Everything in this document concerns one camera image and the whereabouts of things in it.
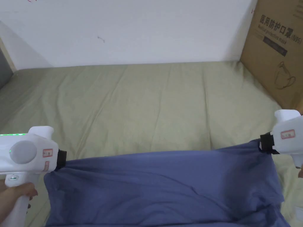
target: white sticker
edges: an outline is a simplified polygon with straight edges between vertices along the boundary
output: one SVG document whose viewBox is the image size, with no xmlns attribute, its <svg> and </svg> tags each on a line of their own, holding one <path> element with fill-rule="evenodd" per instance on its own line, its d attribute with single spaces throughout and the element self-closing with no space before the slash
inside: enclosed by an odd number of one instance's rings
<svg viewBox="0 0 303 227">
<path fill-rule="evenodd" d="M 43 171 L 48 171 L 48 168 L 49 168 L 49 162 L 45 162 Z"/>
<path fill-rule="evenodd" d="M 53 156 L 53 149 L 45 149 L 43 150 L 43 158 Z"/>
<path fill-rule="evenodd" d="M 296 133 L 295 133 L 295 131 L 293 129 L 281 132 L 281 139 L 282 140 L 284 140 L 284 139 L 290 139 L 290 138 L 295 138 L 295 137 L 296 137 Z"/>
</svg>

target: blue t-shirt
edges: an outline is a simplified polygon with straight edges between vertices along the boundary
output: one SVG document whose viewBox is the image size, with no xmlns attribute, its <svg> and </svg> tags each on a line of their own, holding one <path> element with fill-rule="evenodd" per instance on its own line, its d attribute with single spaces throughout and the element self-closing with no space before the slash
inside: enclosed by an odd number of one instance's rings
<svg viewBox="0 0 303 227">
<path fill-rule="evenodd" d="M 289 226 L 274 162 L 259 140 L 73 160 L 44 180 L 46 226 Z"/>
</svg>

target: gripper handle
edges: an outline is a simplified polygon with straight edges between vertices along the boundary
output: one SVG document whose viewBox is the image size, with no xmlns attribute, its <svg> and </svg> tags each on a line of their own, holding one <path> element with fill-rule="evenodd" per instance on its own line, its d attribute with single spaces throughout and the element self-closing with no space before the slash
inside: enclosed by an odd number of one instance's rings
<svg viewBox="0 0 303 227">
<path fill-rule="evenodd" d="M 303 165 L 303 154 L 292 154 L 291 156 L 295 166 L 301 168 Z"/>
<path fill-rule="evenodd" d="M 11 173 L 6 175 L 5 185 L 7 187 L 14 187 L 29 182 L 36 184 L 38 182 L 38 179 L 39 174 Z M 0 227 L 23 227 L 25 224 L 28 202 L 28 196 L 21 196 L 18 198 L 13 210 L 4 220 L 4 222 L 0 224 Z"/>
</svg>

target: human hand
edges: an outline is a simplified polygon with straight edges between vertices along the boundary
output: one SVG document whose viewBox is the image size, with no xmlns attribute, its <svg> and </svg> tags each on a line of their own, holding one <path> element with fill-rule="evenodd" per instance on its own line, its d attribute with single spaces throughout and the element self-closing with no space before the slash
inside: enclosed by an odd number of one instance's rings
<svg viewBox="0 0 303 227">
<path fill-rule="evenodd" d="M 4 180 L 0 180 L 0 223 L 10 214 L 17 199 L 21 196 L 29 196 L 32 200 L 33 196 L 37 196 L 38 192 L 33 183 L 26 183 L 16 187 L 6 187 Z"/>
<path fill-rule="evenodd" d="M 298 174 L 298 177 L 299 178 L 303 178 L 303 165 L 301 166 L 301 170 L 300 170 L 300 172 Z"/>
</svg>

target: bed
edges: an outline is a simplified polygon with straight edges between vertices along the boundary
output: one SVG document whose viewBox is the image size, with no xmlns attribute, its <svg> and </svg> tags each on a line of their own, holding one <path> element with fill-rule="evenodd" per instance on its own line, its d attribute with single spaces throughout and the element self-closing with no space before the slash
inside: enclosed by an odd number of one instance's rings
<svg viewBox="0 0 303 227">
<path fill-rule="evenodd" d="M 27 69 L 0 90 L 0 133 L 55 129 L 68 160 L 168 150 L 206 150 L 258 138 L 279 105 L 240 62 L 79 66 Z M 289 156 L 275 155 L 282 214 L 301 226 L 303 185 Z M 26 226 L 50 211 L 40 177 Z"/>
</svg>

